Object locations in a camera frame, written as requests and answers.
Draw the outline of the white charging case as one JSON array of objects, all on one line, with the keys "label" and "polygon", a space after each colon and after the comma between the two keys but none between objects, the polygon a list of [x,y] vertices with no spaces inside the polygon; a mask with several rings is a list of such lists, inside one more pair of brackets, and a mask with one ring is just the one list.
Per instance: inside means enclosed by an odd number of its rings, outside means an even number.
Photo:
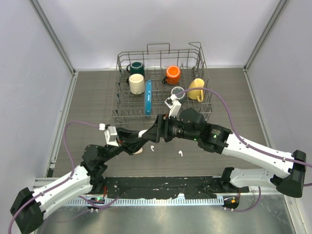
[{"label": "white charging case", "polygon": [[138,133],[138,137],[141,138],[143,136],[143,134],[146,132],[147,130],[141,130],[139,133]]}]

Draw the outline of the beige charging case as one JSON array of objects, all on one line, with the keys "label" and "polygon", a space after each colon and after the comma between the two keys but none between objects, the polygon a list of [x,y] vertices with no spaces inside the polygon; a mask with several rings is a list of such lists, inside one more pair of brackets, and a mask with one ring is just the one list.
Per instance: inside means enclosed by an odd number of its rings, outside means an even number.
[{"label": "beige charging case", "polygon": [[134,155],[141,154],[143,152],[143,148],[140,148],[137,152],[134,153]]}]

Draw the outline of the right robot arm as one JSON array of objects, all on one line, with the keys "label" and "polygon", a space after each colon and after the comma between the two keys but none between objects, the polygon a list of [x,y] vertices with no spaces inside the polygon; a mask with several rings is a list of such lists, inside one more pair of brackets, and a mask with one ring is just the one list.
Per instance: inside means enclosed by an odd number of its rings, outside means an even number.
[{"label": "right robot arm", "polygon": [[275,188],[295,198],[303,195],[306,153],[296,150],[282,152],[236,136],[230,129],[208,123],[193,108],[182,111],[179,118],[158,115],[155,123],[141,131],[139,137],[158,143],[173,138],[196,141],[206,152],[234,156],[259,166],[259,169],[225,168],[220,180],[223,191],[230,193],[247,186]]}]

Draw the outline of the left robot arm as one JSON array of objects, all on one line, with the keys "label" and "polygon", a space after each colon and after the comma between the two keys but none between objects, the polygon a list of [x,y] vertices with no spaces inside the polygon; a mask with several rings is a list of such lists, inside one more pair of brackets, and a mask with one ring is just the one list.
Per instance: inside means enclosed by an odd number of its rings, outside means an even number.
[{"label": "left robot arm", "polygon": [[89,192],[100,194],[104,188],[102,174],[107,168],[105,163],[122,152],[132,155],[139,151],[147,142],[144,134],[144,130],[107,127],[104,132],[107,144],[86,146],[82,162],[69,173],[38,189],[31,191],[26,187],[20,190],[10,209],[12,220],[8,233],[12,232],[13,223],[16,223],[22,234],[30,234],[73,198]]}]

